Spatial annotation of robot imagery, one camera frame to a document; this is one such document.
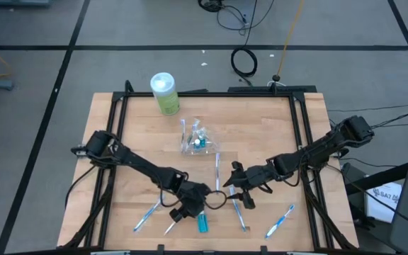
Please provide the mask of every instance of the wooden table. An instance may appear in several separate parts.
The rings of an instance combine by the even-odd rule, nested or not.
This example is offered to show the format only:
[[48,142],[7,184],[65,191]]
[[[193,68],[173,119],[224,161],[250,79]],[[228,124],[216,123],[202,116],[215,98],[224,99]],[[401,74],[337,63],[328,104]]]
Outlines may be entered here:
[[[94,130],[105,130],[111,105],[110,93],[94,94],[83,143]],[[316,140],[329,129],[329,119],[323,95],[306,93],[307,112],[312,136]],[[300,106],[297,103],[300,124]],[[135,153],[158,166],[171,166],[190,174],[191,181],[204,182],[215,188],[215,155],[183,156],[180,153],[180,119],[199,118],[213,131],[220,143],[220,181],[223,184],[232,170],[231,162],[239,161],[245,168],[265,164],[265,159],[296,150],[290,108],[286,98],[181,98],[181,109],[173,116],[159,112],[153,98],[130,98],[123,130],[122,142]],[[113,132],[117,128],[117,119]],[[303,143],[306,144],[302,126]],[[330,164],[338,166],[337,160]],[[88,159],[79,159],[74,178],[77,179],[90,167]],[[69,241],[89,215],[96,172],[83,180],[71,193],[64,215],[58,245]],[[336,226],[354,245],[358,241],[351,219],[349,203],[341,174],[330,168],[321,171],[327,210]],[[297,174],[291,178],[294,182]],[[166,236],[165,229],[172,223],[171,208],[160,208],[148,219],[139,233],[133,227],[149,208],[156,203],[159,189],[139,172],[120,166],[116,174],[111,214],[108,223],[105,249],[155,250],[164,244],[166,250],[220,250],[258,251],[266,245],[269,251],[312,251],[312,239],[307,217],[303,187],[291,188],[282,182],[270,182],[273,194],[254,189],[251,192],[256,209],[244,209],[242,215],[249,231],[242,232],[239,218],[229,200],[223,208],[206,208],[210,231],[198,233],[196,219],[180,221]],[[166,203],[174,201],[167,196]],[[214,206],[221,197],[210,195],[208,202]],[[265,240],[267,230],[283,215],[289,205],[295,210],[270,240]],[[322,222],[316,213],[321,246],[324,247]],[[94,228],[93,244],[97,243],[100,219]]]

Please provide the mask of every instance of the clear plastic bag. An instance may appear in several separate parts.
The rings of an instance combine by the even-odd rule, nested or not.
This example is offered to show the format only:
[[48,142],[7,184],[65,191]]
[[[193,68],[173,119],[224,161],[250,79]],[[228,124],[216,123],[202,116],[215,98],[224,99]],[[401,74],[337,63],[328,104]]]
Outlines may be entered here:
[[200,121],[194,120],[187,132],[186,120],[181,119],[181,152],[185,155],[214,154],[219,152],[218,144],[205,127],[199,127]]

